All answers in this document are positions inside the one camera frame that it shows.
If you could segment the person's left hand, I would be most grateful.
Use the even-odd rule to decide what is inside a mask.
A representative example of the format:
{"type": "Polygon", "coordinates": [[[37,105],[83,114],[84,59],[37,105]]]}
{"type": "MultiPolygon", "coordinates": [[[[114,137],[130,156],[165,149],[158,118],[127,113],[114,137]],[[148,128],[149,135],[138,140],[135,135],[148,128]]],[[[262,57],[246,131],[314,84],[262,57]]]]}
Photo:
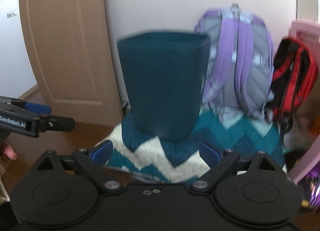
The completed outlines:
{"type": "Polygon", "coordinates": [[[7,141],[1,143],[1,153],[5,154],[10,160],[14,161],[17,159],[16,152],[14,151],[13,147],[7,143],[7,141]]]}

